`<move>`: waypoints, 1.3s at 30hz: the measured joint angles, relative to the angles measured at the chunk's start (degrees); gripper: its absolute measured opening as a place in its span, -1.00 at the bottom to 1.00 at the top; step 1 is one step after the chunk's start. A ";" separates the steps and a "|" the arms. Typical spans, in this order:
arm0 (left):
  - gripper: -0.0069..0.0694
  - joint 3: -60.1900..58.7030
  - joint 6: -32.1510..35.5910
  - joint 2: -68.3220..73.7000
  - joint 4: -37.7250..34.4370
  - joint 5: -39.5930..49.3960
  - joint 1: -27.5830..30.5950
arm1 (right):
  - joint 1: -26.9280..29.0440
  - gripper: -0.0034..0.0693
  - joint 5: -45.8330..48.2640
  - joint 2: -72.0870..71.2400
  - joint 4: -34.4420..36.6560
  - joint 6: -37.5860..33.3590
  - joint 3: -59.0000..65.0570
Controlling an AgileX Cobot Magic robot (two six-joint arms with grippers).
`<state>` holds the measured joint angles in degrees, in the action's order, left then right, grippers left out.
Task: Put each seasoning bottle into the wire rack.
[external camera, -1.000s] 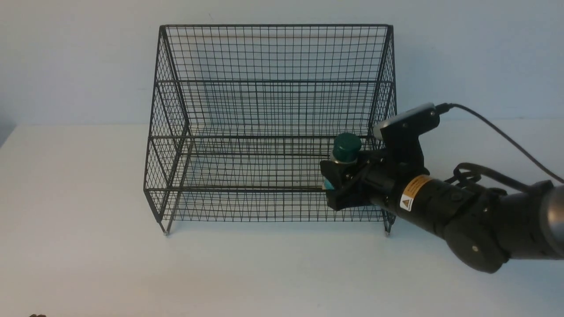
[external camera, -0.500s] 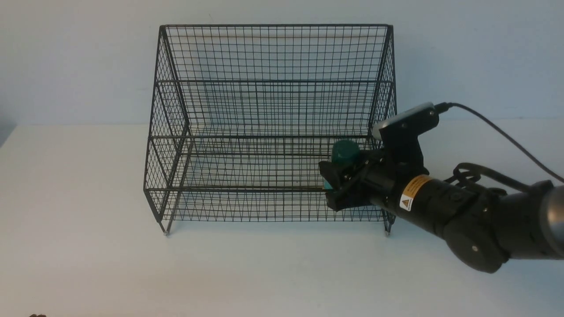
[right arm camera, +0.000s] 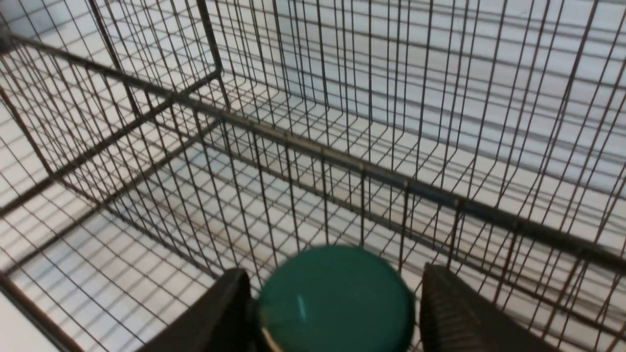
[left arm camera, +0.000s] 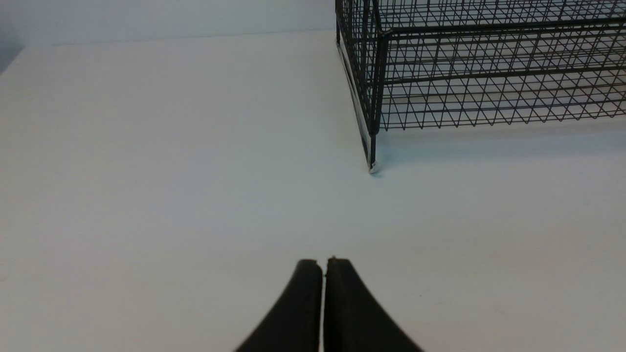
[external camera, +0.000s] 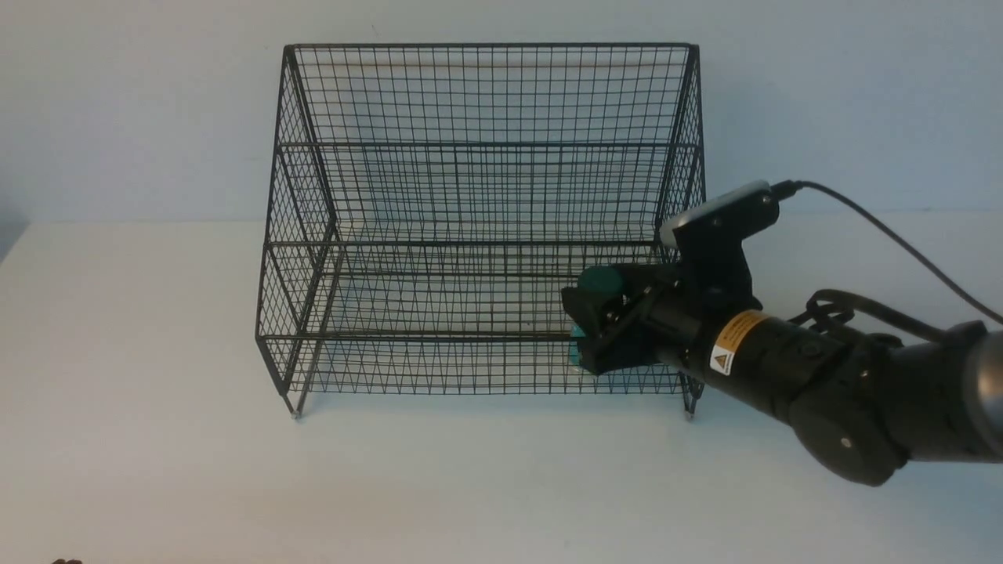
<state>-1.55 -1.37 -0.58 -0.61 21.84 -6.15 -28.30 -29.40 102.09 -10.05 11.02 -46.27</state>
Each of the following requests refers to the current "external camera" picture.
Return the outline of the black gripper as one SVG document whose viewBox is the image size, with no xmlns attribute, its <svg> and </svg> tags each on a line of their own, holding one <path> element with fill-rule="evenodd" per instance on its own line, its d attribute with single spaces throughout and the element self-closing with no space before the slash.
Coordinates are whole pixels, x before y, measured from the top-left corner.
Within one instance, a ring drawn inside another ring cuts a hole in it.
<svg viewBox="0 0 1003 564">
<path fill-rule="evenodd" d="M 620 264 L 623 284 L 569 286 L 563 311 L 584 334 L 574 336 L 578 364 L 594 375 L 667 364 L 699 369 L 712 348 L 712 332 L 755 305 L 687 291 L 679 266 Z"/>
</svg>

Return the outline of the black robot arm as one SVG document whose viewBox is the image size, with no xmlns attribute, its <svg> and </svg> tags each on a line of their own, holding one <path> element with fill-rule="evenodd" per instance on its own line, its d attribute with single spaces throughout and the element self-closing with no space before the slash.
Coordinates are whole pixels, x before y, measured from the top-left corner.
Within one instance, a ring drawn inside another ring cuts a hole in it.
<svg viewBox="0 0 1003 564">
<path fill-rule="evenodd" d="M 665 364 L 787 425 L 832 474 L 881 486 L 910 461 L 1001 461 L 1001 332 L 947 329 L 820 290 L 802 314 L 681 266 L 592 267 L 561 291 L 590 374 Z"/>
</svg>

